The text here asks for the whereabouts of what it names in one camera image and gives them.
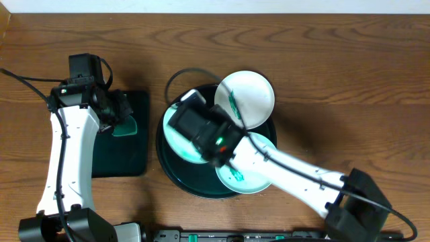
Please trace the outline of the white plate green smear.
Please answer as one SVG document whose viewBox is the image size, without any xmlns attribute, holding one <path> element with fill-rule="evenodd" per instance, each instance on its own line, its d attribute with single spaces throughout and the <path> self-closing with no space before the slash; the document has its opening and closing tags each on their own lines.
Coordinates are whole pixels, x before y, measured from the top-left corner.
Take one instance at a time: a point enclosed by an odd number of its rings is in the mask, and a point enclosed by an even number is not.
<svg viewBox="0 0 430 242">
<path fill-rule="evenodd" d="M 250 130 L 264 123 L 273 112 L 275 94 L 269 81 L 253 71 L 237 71 L 217 87 L 214 103 L 238 126 Z"/>
</svg>

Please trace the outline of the pale green plate front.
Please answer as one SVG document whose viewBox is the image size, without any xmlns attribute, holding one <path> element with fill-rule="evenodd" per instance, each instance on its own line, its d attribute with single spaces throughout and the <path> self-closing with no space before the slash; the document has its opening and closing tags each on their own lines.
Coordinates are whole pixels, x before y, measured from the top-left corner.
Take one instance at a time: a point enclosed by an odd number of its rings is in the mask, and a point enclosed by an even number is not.
<svg viewBox="0 0 430 242">
<path fill-rule="evenodd" d="M 240 194 L 254 194 L 271 185 L 271 182 L 252 171 L 239 171 L 227 165 L 216 167 L 216 175 L 228 189 Z"/>
</svg>

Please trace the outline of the pale green plate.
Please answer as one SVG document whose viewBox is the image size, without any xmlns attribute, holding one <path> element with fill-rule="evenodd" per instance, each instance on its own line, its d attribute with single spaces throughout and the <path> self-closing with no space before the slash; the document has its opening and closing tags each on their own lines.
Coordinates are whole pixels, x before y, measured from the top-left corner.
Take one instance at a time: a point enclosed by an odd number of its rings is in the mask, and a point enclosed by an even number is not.
<svg viewBox="0 0 430 242">
<path fill-rule="evenodd" d="M 184 136 L 175 131 L 168 121 L 176 113 L 178 103 L 171 105 L 163 116 L 163 133 L 171 149 L 183 160 L 194 164 L 205 164 L 206 160 L 198 153 L 193 144 Z"/>
<path fill-rule="evenodd" d="M 239 171 L 227 165 L 216 167 L 216 175 L 228 189 L 240 194 L 254 194 L 271 185 L 271 182 L 252 171 Z"/>
</svg>

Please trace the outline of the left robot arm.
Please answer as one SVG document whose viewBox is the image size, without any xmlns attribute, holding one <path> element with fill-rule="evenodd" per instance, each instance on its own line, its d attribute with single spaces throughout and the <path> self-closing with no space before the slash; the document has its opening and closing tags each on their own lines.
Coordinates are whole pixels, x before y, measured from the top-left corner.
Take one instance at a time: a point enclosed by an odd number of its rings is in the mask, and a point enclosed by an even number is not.
<svg viewBox="0 0 430 242">
<path fill-rule="evenodd" d="M 137 133 L 126 95 L 110 90 L 107 62 L 94 54 L 69 57 L 70 77 L 45 97 L 51 113 L 52 148 L 43 195 L 32 218 L 20 220 L 20 241 L 142 241 L 136 222 L 112 225 L 95 211 L 91 177 L 97 134 L 118 127 Z"/>
</svg>

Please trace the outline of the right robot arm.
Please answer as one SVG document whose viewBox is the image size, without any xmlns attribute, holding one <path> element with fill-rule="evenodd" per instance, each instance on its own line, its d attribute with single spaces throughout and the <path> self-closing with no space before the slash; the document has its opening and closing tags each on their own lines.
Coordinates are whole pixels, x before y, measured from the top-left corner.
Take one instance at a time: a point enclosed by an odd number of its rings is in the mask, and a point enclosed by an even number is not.
<svg viewBox="0 0 430 242">
<path fill-rule="evenodd" d="M 250 102 L 177 102 L 163 116 L 164 137 L 187 162 L 231 168 L 301 200 L 324 219 L 333 240 L 376 241 L 391 205 L 373 179 L 358 169 L 344 175 L 311 165 L 252 133 L 271 111 Z"/>
</svg>

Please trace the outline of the green scouring sponge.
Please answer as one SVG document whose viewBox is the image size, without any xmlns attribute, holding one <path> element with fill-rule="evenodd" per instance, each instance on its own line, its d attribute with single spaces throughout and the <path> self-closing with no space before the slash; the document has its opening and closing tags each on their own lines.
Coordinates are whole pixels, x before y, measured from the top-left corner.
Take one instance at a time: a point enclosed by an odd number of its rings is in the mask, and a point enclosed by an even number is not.
<svg viewBox="0 0 430 242">
<path fill-rule="evenodd" d="M 114 137 L 133 136 L 137 134 L 137 132 L 137 123 L 132 116 L 129 116 L 123 122 L 114 127 L 112 135 Z"/>
</svg>

